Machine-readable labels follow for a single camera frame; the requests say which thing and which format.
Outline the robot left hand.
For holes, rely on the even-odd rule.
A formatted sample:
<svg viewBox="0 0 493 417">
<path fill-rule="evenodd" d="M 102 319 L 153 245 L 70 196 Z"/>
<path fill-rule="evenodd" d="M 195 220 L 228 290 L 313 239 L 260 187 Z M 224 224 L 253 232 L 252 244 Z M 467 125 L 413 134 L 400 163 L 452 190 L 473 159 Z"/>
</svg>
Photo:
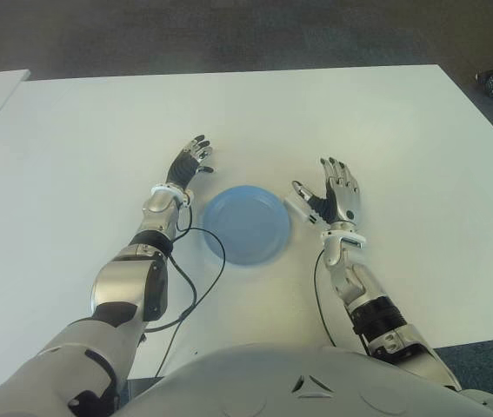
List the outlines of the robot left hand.
<svg viewBox="0 0 493 417">
<path fill-rule="evenodd" d="M 183 147 L 170 165 L 166 182 L 186 190 L 196 174 L 213 173 L 212 167 L 203 164 L 211 152 L 212 147 L 205 136 L 196 136 Z"/>
</svg>

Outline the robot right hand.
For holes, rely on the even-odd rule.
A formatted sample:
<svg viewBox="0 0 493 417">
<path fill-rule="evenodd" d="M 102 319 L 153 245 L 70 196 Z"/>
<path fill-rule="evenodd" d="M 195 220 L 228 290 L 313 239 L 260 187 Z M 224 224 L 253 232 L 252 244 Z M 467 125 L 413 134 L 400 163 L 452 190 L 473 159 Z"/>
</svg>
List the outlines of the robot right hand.
<svg viewBox="0 0 493 417">
<path fill-rule="evenodd" d="M 333 157 L 321 158 L 320 163 L 324 171 L 324 197 L 315 195 L 299 181 L 293 181 L 292 188 L 328 225 L 347 222 L 356 226 L 360 222 L 361 199 L 355 177 L 346 164 Z"/>
</svg>

